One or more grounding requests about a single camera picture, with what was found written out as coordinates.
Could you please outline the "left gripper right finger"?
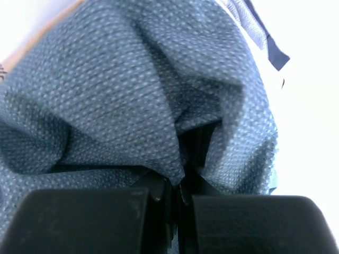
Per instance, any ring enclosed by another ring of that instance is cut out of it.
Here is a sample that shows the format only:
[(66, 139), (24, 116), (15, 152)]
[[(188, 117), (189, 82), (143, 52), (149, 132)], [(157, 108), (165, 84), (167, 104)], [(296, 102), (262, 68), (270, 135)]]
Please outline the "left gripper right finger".
[(187, 169), (179, 185), (179, 252), (333, 254), (338, 247), (311, 199), (225, 195)]

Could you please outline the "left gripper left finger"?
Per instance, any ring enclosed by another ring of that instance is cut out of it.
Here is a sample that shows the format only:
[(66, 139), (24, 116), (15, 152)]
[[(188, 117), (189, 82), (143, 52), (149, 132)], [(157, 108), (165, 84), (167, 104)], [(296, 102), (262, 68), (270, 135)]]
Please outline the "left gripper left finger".
[(166, 253), (173, 238), (172, 186), (149, 172), (128, 188), (30, 193), (1, 253)]

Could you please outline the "blue striped pillowcase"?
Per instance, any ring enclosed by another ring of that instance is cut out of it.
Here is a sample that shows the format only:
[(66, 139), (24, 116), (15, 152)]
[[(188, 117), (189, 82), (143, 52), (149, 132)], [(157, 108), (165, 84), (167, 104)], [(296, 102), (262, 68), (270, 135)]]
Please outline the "blue striped pillowcase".
[(283, 80), (250, 1), (84, 1), (1, 77), (1, 244), (50, 189), (128, 188), (187, 169), (225, 195), (277, 187)]

